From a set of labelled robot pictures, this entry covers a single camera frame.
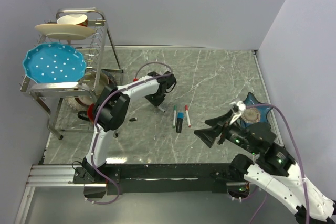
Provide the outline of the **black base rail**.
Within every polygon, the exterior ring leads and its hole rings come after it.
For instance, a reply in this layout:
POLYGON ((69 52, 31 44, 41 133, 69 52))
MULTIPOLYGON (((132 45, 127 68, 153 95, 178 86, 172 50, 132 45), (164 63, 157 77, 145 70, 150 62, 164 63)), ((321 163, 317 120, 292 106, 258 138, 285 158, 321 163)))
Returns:
POLYGON ((228 187, 245 185, 242 175, 228 163, 105 164, 100 171, 103 175, 78 166, 73 183, 84 185, 85 196, 90 198, 127 193, 226 193, 228 187))

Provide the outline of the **metal dish rack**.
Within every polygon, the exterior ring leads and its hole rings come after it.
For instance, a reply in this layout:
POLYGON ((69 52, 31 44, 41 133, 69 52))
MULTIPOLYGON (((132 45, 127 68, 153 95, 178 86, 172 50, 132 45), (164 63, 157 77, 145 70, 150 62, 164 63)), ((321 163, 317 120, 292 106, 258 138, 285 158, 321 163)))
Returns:
MULTIPOLYGON (((104 13, 96 8, 63 8, 59 9, 56 13, 56 21, 58 18, 68 14, 85 14, 88 16, 88 26, 93 28, 96 32, 84 40, 56 40, 46 37, 39 33, 39 41, 36 46, 42 43, 59 42, 65 45, 71 45, 82 53, 87 67, 86 73, 95 70, 97 72, 95 85, 99 82, 101 70, 106 70, 110 73, 123 74, 123 70, 118 67, 117 69, 105 69, 103 67, 103 55, 106 48, 106 42, 110 43, 111 49, 114 49, 113 40, 108 27, 108 22, 104 13)), ((57 24, 56 21, 50 21, 44 24, 57 24)), ((47 113, 47 127, 49 131, 58 139, 62 139, 62 129, 56 127, 59 108, 52 111, 44 102, 44 99, 57 98, 58 104, 62 105, 62 101, 66 97, 81 97, 91 96, 94 103, 97 101, 96 95, 88 85, 77 82, 61 82, 61 83, 48 83, 37 84, 29 77, 24 76, 22 82, 21 92, 30 96, 39 106, 47 113)))

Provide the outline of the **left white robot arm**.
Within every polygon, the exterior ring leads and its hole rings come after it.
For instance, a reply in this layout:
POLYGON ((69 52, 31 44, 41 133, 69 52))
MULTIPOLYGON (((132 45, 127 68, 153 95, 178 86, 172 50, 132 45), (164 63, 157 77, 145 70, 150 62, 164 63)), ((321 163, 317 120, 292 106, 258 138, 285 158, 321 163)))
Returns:
POLYGON ((104 177, 108 145, 116 130, 124 123, 130 103, 141 98, 148 100, 154 107, 164 101, 168 89, 175 87, 177 80, 173 73, 150 72, 133 82, 104 87, 99 99, 94 104, 94 134, 89 151, 82 161, 85 176, 93 183, 104 177))

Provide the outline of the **blue marker cap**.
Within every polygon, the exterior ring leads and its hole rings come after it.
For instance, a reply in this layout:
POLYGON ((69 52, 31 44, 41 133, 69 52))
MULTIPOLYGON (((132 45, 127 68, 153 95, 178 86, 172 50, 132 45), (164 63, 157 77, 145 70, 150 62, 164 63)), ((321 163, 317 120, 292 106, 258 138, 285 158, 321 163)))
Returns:
POLYGON ((183 116, 184 116, 183 112, 179 112, 178 115, 177 115, 177 118, 178 119, 183 119, 183 116))

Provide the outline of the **blue polka dot plate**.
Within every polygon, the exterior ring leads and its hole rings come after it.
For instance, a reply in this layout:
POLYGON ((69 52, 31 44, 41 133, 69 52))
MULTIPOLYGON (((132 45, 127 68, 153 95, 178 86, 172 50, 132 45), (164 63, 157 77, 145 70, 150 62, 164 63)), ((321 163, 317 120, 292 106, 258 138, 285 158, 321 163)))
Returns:
POLYGON ((42 43, 29 50, 23 61, 25 74, 37 84, 77 82, 86 61, 77 49, 59 42, 42 43))

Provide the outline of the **black marker blue tip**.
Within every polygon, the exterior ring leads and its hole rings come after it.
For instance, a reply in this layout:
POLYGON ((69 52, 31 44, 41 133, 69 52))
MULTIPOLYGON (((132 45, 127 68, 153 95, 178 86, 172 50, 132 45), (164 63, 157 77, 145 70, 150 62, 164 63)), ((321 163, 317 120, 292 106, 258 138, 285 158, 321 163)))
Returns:
POLYGON ((182 118, 177 118, 177 120, 176 120, 176 133, 181 133, 182 132, 182 126, 183 126, 183 119, 182 118))

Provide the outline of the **cream flat plate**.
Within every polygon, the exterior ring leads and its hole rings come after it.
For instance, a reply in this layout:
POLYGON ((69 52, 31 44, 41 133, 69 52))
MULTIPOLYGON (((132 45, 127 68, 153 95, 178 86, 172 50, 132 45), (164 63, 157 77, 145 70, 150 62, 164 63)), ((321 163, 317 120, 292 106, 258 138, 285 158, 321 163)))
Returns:
POLYGON ((39 24, 35 29, 48 38, 56 40, 84 40, 96 31, 93 28, 73 24, 39 24))

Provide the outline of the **white pen red tip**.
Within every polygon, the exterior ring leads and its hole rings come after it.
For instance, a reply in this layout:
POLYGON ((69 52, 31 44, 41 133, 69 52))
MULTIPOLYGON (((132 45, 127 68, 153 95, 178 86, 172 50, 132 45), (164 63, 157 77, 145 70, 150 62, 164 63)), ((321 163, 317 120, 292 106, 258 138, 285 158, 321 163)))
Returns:
POLYGON ((190 120, 190 115, 189 115, 189 112, 188 112, 188 109, 185 110, 185 115, 186 115, 186 119, 187 119, 187 125, 189 128, 191 128, 191 120, 190 120))

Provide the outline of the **cream deep bowl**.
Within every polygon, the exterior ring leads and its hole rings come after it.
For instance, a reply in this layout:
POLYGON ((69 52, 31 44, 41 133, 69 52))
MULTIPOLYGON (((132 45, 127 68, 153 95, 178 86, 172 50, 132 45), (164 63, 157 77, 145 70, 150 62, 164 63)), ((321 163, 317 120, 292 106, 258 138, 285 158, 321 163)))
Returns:
MULTIPOLYGON (((97 85, 95 85, 96 75, 97 73, 95 71, 86 73, 81 80, 81 83, 88 85, 89 88, 94 91, 96 98, 98 99, 100 97, 100 94, 102 93, 102 90, 106 85, 110 83, 110 81, 106 74, 100 72, 99 82, 97 85)), ((94 103, 91 96, 81 96, 76 98, 76 100, 79 104, 83 106, 90 106, 92 103, 94 103)))

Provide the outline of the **patterned rim plate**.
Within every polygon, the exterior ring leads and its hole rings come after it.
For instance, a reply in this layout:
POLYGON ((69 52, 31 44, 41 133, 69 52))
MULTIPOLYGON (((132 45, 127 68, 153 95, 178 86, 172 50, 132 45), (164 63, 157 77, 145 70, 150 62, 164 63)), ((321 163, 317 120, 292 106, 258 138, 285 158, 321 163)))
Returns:
MULTIPOLYGON (((101 70, 101 72, 103 72, 104 74, 106 74, 108 76, 109 81, 110 81, 109 84, 114 84, 115 86, 118 85, 116 79, 114 78, 114 76, 110 72, 107 72, 106 70, 101 70)), ((66 98, 64 98, 64 101, 66 102, 66 104, 70 108, 72 108, 73 110, 76 110, 76 111, 82 111, 82 110, 87 109, 89 107, 89 106, 83 106, 83 105, 79 104, 77 102, 76 98, 78 98, 78 97, 66 97, 66 98)))

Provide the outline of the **white pen green tip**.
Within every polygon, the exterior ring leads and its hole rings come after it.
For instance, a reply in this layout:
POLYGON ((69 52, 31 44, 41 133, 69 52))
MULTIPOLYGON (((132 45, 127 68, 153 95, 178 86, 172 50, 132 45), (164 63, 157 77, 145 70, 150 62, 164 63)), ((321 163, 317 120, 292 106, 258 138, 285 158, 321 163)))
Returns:
POLYGON ((176 128, 176 116, 177 116, 177 111, 173 110, 173 124, 172 124, 173 128, 176 128))

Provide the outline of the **white and red bowl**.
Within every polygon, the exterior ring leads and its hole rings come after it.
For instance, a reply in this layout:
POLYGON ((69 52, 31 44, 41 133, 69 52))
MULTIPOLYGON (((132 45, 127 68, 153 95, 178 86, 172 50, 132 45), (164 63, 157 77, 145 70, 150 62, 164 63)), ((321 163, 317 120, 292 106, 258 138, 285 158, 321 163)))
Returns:
POLYGON ((68 15, 58 18, 56 23, 80 25, 80 26, 87 27, 88 26, 88 16, 85 14, 68 14, 68 15))

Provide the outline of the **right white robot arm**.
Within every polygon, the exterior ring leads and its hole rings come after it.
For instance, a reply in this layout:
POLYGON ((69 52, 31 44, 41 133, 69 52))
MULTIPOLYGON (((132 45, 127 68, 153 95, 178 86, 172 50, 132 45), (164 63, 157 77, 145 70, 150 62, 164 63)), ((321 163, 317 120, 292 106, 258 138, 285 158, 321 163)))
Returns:
POLYGON ((333 223, 335 201, 325 196, 308 178, 293 156, 275 143, 276 135, 269 123, 241 127, 232 122, 232 111, 205 121, 207 129, 196 130, 207 147, 230 141, 253 154, 249 158, 237 154, 228 174, 235 181, 245 180, 257 185, 281 202, 297 223, 333 223))

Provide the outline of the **small black pen cap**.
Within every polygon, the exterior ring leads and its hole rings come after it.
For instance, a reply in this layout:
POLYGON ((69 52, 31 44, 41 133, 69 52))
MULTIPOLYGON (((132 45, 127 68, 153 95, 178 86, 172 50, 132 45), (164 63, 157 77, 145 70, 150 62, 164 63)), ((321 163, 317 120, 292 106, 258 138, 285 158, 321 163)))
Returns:
POLYGON ((137 117, 134 117, 134 118, 129 119, 130 122, 134 122, 134 121, 137 121, 137 120, 138 120, 137 117))

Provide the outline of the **blue star-shaped dish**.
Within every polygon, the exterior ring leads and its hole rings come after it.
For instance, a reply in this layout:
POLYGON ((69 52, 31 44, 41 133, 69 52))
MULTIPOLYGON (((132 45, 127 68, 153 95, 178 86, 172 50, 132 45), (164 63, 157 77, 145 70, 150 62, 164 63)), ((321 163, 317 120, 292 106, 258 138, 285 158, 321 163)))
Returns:
MULTIPOLYGON (((261 104, 253 93, 248 92, 246 99, 243 101, 246 106, 253 106, 261 104)), ((246 109, 239 119, 239 124, 242 128, 247 128, 255 123, 269 123, 267 118, 268 113, 272 110, 269 106, 260 106, 246 109)))

